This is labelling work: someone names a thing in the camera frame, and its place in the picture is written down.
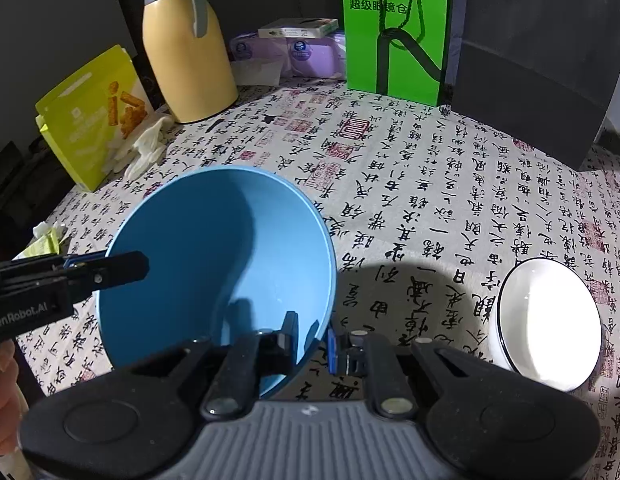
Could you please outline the person's hand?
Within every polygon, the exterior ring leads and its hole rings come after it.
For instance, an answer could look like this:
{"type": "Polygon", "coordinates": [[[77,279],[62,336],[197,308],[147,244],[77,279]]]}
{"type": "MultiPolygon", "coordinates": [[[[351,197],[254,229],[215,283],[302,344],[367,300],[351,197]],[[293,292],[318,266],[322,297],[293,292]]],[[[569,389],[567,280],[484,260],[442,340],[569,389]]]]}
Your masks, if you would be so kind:
{"type": "Polygon", "coordinates": [[[17,430],[22,411],[17,392],[18,365],[14,342],[0,344],[0,455],[11,454],[17,446],[17,430]]]}

